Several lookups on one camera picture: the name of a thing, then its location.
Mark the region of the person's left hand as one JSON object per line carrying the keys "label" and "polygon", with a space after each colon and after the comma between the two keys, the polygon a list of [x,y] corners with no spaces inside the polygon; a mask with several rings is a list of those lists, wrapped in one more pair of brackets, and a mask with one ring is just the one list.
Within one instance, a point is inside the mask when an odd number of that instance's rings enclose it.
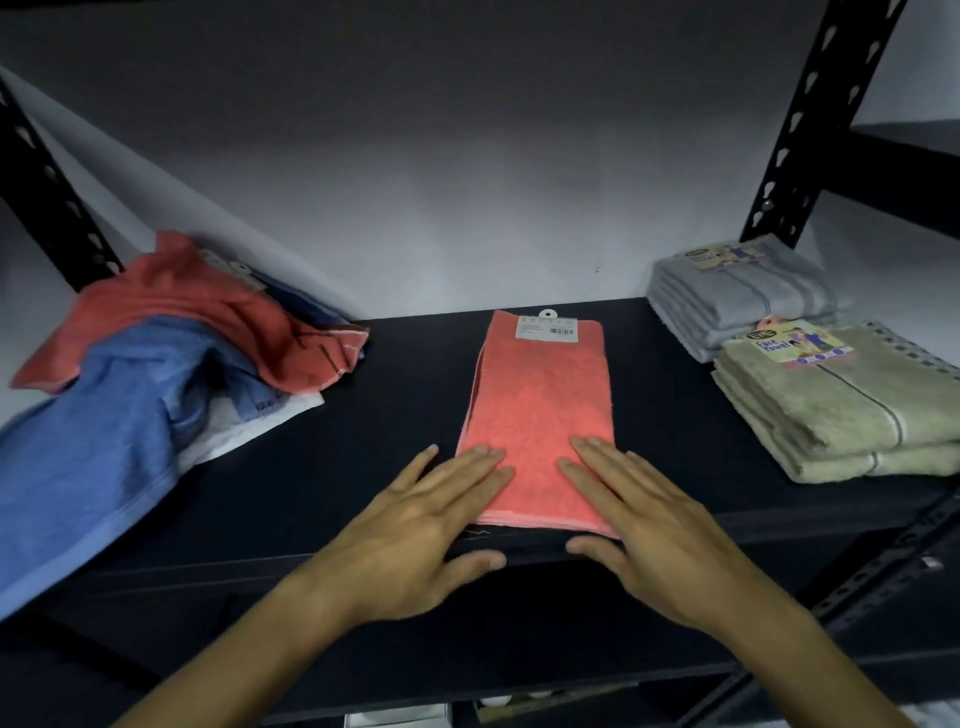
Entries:
{"label": "person's left hand", "polygon": [[450,547],[477,518],[448,515],[448,482],[490,450],[494,448],[477,445],[430,467],[435,487],[420,500],[380,503],[377,495],[290,577],[350,579],[358,601],[351,627],[431,611],[451,595],[447,563],[455,558],[447,558]]}

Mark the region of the person's right hand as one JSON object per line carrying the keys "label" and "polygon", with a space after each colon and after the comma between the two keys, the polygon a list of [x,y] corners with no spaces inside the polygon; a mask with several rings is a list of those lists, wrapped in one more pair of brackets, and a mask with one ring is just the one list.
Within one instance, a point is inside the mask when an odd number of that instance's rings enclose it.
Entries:
{"label": "person's right hand", "polygon": [[[559,458],[557,462],[570,483],[571,461]],[[712,636],[708,632],[712,614],[735,601],[737,594],[783,590],[746,556],[701,502],[687,496],[694,502],[687,517],[630,511],[602,515],[593,508],[616,536],[608,540],[629,557],[629,577],[618,579],[624,590],[666,619]]]}

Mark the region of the coral towel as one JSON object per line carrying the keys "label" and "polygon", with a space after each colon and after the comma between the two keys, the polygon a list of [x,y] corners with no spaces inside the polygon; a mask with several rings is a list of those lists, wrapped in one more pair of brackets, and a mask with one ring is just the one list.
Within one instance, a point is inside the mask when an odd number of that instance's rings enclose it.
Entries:
{"label": "coral towel", "polygon": [[614,440],[604,329],[578,320],[576,344],[515,338],[518,317],[493,312],[479,352],[457,454],[479,445],[503,449],[513,478],[475,522],[483,527],[548,528],[616,534],[560,472],[577,460],[570,439]]}
{"label": "coral towel", "polygon": [[10,387],[56,394],[93,345],[158,316],[221,334],[260,379],[288,394],[322,391],[356,368],[369,339],[352,323],[314,326],[204,260],[182,233],[162,231],[155,251],[82,289],[68,315],[13,375]]}

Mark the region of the person's right forearm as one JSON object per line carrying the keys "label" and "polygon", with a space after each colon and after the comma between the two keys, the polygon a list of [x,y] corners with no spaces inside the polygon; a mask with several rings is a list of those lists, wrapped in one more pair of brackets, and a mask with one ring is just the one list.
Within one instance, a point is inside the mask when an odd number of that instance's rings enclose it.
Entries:
{"label": "person's right forearm", "polygon": [[778,588],[738,593],[707,626],[791,728],[916,728],[817,619]]}

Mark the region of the person's left forearm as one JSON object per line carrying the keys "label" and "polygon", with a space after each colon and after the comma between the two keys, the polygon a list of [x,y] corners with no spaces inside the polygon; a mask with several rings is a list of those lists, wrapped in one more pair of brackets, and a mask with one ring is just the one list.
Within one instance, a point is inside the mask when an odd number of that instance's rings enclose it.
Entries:
{"label": "person's left forearm", "polygon": [[357,603],[341,575],[285,579],[111,728],[253,728],[356,624]]}

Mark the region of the white box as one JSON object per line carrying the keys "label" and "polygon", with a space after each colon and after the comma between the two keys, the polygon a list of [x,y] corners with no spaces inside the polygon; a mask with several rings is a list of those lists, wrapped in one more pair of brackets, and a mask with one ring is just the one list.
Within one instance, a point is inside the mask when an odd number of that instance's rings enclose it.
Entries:
{"label": "white box", "polygon": [[354,714],[352,728],[453,728],[450,704],[368,710]]}

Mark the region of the white hang tag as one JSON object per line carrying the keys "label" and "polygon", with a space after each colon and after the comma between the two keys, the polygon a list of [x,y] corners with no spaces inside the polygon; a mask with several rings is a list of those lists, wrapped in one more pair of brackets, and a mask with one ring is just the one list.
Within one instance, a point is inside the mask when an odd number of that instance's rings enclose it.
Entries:
{"label": "white hang tag", "polygon": [[575,318],[562,318],[556,310],[546,308],[535,316],[518,316],[514,338],[576,344],[579,342],[579,322]]}

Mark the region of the crumpled white towel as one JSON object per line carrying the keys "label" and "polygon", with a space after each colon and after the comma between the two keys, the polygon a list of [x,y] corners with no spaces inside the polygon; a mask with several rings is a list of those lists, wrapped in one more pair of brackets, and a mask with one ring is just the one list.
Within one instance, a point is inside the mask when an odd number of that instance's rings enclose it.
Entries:
{"label": "crumpled white towel", "polygon": [[216,395],[210,400],[205,425],[178,452],[177,473],[183,476],[194,467],[227,455],[324,404],[325,399],[320,393],[282,394],[268,410],[258,413],[254,418],[245,419],[228,396]]}

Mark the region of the colourful paper towel label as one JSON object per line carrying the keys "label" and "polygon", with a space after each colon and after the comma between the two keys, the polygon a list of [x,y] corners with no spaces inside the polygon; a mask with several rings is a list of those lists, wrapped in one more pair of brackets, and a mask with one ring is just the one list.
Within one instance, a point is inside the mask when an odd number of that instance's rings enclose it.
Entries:
{"label": "colourful paper towel label", "polygon": [[831,358],[849,356],[855,350],[827,329],[804,319],[769,317],[743,338],[766,358],[786,368],[818,365]]}

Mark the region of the folded grey towel stack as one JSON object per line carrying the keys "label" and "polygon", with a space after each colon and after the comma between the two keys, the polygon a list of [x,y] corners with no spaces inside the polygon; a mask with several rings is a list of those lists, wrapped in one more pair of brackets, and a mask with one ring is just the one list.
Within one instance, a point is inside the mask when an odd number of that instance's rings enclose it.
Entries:
{"label": "folded grey towel stack", "polygon": [[834,325],[852,307],[851,289],[774,234],[749,241],[766,256],[752,264],[702,272],[678,254],[655,261],[647,301],[680,346],[708,363],[722,345],[768,317]]}

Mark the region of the folded beige towel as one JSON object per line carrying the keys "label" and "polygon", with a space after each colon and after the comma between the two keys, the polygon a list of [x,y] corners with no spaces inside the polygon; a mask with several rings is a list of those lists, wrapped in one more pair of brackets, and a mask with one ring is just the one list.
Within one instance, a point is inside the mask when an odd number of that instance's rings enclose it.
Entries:
{"label": "folded beige towel", "polygon": [[960,474],[960,443],[898,448],[888,452],[814,458],[780,442],[774,428],[749,409],[734,404],[736,412],[781,467],[789,480],[823,484],[862,477],[924,476],[945,478]]}
{"label": "folded beige towel", "polygon": [[853,353],[786,368],[741,335],[724,343],[714,374],[801,455],[960,443],[960,367],[878,322],[817,326]]}

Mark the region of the pale paper towel label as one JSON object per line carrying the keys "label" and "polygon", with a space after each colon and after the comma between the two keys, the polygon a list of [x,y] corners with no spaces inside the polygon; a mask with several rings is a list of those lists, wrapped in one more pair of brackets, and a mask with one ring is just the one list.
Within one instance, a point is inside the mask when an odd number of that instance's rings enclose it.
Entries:
{"label": "pale paper towel label", "polygon": [[766,257],[766,249],[755,241],[723,242],[680,253],[677,258],[702,272],[713,272],[756,263]]}

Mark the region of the black perforated rack upright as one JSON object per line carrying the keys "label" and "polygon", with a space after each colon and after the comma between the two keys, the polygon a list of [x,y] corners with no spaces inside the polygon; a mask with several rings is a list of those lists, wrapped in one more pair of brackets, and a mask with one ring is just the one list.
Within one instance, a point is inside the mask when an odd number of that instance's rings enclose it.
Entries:
{"label": "black perforated rack upright", "polygon": [[0,198],[74,291],[124,271],[1,76]]}
{"label": "black perforated rack upright", "polygon": [[878,611],[960,548],[960,486],[915,518],[867,564],[811,608],[832,636]]}
{"label": "black perforated rack upright", "polygon": [[823,189],[822,153],[851,127],[908,0],[828,0],[740,234],[796,247]]}

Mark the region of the crumpled coral towel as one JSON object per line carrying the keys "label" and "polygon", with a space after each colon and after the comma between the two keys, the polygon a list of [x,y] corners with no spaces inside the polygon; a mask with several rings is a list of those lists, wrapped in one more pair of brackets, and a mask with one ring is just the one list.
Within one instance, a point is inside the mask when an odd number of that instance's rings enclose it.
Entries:
{"label": "crumpled coral towel", "polygon": [[93,345],[158,316],[221,334],[260,379],[288,394],[322,391],[356,368],[369,339],[352,323],[314,326],[204,260],[182,233],[162,231],[155,251],[82,289],[68,315],[13,375],[10,387],[56,394]]}

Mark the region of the black neighbouring rack shelf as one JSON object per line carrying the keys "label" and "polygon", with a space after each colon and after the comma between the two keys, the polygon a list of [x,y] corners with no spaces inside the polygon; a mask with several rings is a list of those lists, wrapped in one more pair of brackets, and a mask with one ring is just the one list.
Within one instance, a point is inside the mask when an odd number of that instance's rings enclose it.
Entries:
{"label": "black neighbouring rack shelf", "polygon": [[960,240],[960,118],[834,131],[813,167],[822,190]]}

